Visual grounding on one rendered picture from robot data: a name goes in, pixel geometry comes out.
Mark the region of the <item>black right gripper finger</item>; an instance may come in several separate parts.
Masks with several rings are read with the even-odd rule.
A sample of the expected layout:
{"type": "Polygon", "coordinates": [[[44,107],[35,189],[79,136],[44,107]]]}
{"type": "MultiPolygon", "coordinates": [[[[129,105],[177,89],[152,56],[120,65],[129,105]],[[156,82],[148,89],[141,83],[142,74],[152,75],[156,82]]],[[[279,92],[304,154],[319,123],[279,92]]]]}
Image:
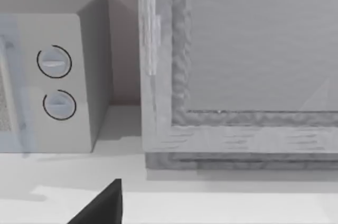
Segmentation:
{"type": "Polygon", "coordinates": [[[122,179],[115,179],[67,224],[122,224],[122,221],[122,179]]]}

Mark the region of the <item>pale blue microwave knob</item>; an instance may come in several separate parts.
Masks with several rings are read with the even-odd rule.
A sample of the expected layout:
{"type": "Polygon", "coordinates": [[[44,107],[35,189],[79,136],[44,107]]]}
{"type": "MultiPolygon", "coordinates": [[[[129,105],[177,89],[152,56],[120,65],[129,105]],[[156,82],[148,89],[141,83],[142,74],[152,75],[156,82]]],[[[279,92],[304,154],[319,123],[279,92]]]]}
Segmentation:
{"type": "Polygon", "coordinates": [[[70,54],[58,45],[40,50],[36,56],[36,64],[45,76],[52,79],[61,79],[67,76],[72,69],[70,54]]]}
{"type": "Polygon", "coordinates": [[[74,97],[61,89],[46,94],[42,106],[49,117],[58,121],[72,118],[77,111],[77,103],[74,97]]]}

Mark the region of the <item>glass microwave door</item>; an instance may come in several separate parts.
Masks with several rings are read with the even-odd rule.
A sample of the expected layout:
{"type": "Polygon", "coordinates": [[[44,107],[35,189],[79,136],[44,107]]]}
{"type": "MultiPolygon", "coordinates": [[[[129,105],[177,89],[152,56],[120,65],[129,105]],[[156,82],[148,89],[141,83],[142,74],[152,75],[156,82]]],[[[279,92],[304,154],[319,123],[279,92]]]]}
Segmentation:
{"type": "Polygon", "coordinates": [[[27,157],[35,150],[35,142],[24,53],[14,14],[0,13],[0,76],[10,124],[2,149],[27,157]]]}

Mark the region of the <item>pale microwave oven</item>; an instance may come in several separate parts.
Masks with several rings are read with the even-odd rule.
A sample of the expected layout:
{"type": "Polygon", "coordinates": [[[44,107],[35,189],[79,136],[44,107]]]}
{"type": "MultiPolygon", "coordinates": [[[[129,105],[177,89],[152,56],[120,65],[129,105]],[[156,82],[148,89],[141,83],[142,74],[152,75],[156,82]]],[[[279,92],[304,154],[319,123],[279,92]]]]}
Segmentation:
{"type": "MultiPolygon", "coordinates": [[[[108,0],[0,0],[0,13],[17,17],[24,53],[35,150],[32,153],[89,153],[98,138],[112,96],[108,0]],[[45,76],[37,53],[52,45],[68,51],[70,73],[61,79],[45,76]],[[46,94],[58,89],[77,103],[65,121],[49,117],[42,106],[46,94]]],[[[0,153],[10,132],[0,76],[0,153]]]]}

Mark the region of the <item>grey cabinet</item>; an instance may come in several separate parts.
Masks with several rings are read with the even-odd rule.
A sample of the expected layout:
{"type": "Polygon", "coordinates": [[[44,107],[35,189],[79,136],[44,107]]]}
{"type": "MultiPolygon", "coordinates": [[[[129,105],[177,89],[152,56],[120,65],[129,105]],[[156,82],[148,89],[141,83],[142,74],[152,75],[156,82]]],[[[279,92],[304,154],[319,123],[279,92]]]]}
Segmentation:
{"type": "Polygon", "coordinates": [[[149,170],[338,171],[338,0],[138,0],[149,170]]]}

